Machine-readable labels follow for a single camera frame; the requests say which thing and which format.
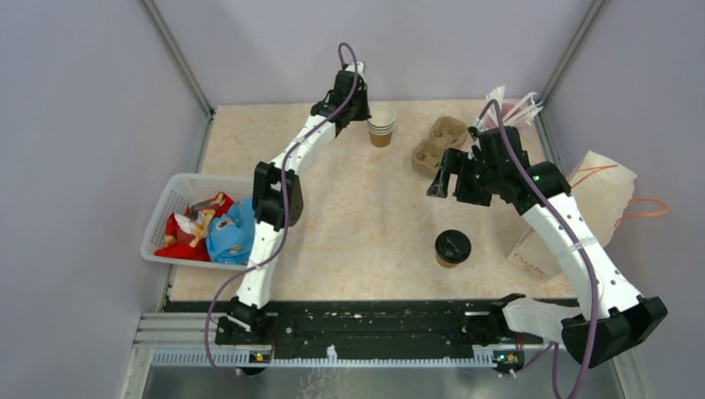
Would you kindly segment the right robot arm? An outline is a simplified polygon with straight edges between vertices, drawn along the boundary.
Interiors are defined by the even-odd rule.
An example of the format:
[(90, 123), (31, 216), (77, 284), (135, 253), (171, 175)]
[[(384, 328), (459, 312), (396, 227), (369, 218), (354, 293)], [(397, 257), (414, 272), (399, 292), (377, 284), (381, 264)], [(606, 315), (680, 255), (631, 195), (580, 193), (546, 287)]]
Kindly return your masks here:
[(644, 342), (666, 318), (659, 297), (645, 297), (619, 271), (592, 232), (556, 165), (530, 164), (514, 127), (479, 132), (471, 151), (448, 148), (427, 195), (446, 198), (450, 178), (462, 203), (488, 206), (497, 195), (543, 239), (577, 297), (568, 307), (511, 294), (492, 305), (487, 330), (497, 342), (519, 333), (565, 347), (590, 368)]

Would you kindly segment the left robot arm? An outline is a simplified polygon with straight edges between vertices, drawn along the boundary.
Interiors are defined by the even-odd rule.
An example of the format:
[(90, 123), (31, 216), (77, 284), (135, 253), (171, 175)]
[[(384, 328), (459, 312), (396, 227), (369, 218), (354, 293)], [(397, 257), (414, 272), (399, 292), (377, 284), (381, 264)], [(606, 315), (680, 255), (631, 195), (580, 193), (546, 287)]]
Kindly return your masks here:
[(333, 89), (311, 108), (301, 131), (269, 162), (254, 171), (252, 207), (254, 243), (246, 273), (230, 301), (228, 319), (246, 343), (265, 336), (270, 285), (279, 253), (303, 213), (300, 177), (318, 153), (352, 121), (370, 117), (365, 63), (347, 64), (335, 77)]

